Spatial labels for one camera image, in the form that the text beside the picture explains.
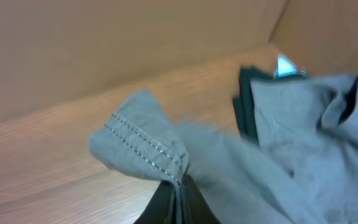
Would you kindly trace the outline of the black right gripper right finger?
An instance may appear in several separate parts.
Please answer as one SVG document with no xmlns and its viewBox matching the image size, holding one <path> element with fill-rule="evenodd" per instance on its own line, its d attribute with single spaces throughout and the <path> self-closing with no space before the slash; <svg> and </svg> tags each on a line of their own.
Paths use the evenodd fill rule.
<svg viewBox="0 0 358 224">
<path fill-rule="evenodd" d="M 182 212 L 184 224 L 220 224 L 190 175 L 182 178 Z"/>
</svg>

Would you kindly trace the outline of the grey shorts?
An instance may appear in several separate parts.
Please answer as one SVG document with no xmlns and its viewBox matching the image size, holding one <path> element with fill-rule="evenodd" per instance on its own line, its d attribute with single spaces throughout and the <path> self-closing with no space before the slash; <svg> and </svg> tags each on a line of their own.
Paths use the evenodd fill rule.
<svg viewBox="0 0 358 224">
<path fill-rule="evenodd" d="M 222 223 L 358 223 L 358 75 L 251 83 L 258 140 L 174 125 L 147 90 L 89 139 L 125 175 L 190 175 Z"/>
</svg>

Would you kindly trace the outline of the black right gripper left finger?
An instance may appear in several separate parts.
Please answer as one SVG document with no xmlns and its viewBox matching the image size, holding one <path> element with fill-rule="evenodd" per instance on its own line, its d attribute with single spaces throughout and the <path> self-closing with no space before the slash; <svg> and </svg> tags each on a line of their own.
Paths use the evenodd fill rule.
<svg viewBox="0 0 358 224">
<path fill-rule="evenodd" d="M 175 224 L 176 194 L 174 186 L 161 181 L 145 210 L 134 224 Z"/>
</svg>

